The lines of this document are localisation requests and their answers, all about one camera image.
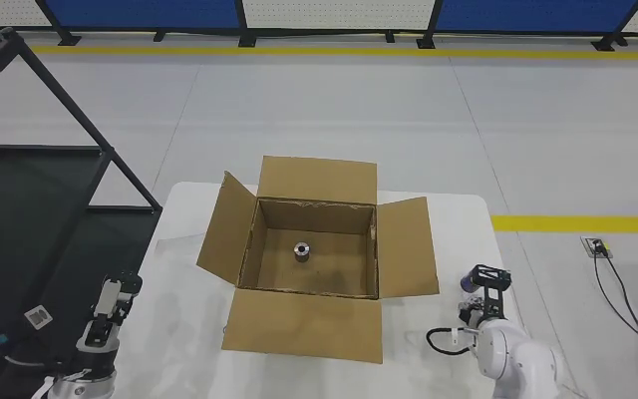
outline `cardboard box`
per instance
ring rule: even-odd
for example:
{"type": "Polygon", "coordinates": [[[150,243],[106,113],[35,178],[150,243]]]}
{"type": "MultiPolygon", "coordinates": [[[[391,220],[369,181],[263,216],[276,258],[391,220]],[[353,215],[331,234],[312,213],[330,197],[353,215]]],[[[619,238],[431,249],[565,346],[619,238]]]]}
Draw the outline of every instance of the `cardboard box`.
{"type": "Polygon", "coordinates": [[[382,363],[379,299],[439,293],[427,200],[377,205],[367,163],[264,157],[257,196],[226,172],[197,264],[237,287],[230,350],[382,363]]]}

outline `fence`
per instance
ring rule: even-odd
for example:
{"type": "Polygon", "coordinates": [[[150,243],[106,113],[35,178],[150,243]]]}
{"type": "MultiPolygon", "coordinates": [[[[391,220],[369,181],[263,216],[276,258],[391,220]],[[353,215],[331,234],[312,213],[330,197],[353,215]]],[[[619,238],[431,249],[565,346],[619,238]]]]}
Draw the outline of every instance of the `fence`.
{"type": "Polygon", "coordinates": [[[0,26],[70,31],[185,32],[258,37],[418,32],[602,36],[598,50],[638,34],[637,0],[0,0],[0,26]]]}

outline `blue panel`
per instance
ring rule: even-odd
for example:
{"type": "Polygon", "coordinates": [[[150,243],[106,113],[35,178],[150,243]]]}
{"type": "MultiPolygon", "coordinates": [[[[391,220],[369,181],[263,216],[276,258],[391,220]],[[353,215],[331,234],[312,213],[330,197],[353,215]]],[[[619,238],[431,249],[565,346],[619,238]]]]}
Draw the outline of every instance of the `blue panel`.
{"type": "Polygon", "coordinates": [[[444,0],[437,29],[611,32],[635,0],[444,0]]]}
{"type": "Polygon", "coordinates": [[[48,0],[63,26],[238,28],[234,0],[48,0]]]}

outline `white wall panel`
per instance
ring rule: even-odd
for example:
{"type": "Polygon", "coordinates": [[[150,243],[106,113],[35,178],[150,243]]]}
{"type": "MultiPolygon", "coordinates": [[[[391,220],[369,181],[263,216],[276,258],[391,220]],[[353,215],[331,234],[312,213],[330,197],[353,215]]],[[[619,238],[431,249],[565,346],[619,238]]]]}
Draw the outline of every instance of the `white wall panel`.
{"type": "Polygon", "coordinates": [[[426,29],[435,0],[245,0],[248,28],[426,29]]]}
{"type": "Polygon", "coordinates": [[[634,17],[629,21],[623,32],[638,32],[638,13],[634,15],[634,17]]]}
{"type": "Polygon", "coordinates": [[[50,26],[35,0],[0,0],[0,26],[50,26]]]}

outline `white table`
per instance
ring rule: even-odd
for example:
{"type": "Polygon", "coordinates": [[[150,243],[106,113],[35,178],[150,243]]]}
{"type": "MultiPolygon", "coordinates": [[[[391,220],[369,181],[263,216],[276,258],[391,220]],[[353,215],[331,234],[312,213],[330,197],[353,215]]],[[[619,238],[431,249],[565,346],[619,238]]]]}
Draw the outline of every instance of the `white table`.
{"type": "MultiPolygon", "coordinates": [[[[377,365],[221,350],[234,287],[195,265],[218,190],[179,183],[168,196],[140,271],[141,295],[120,333],[115,398],[491,397],[493,382],[471,354],[447,357],[425,340],[430,328],[461,326],[465,273],[477,263],[502,267],[483,199],[379,192],[379,203],[428,197],[441,294],[383,300],[377,365]]],[[[505,315],[518,321],[510,291],[504,301],[505,315]]]]}

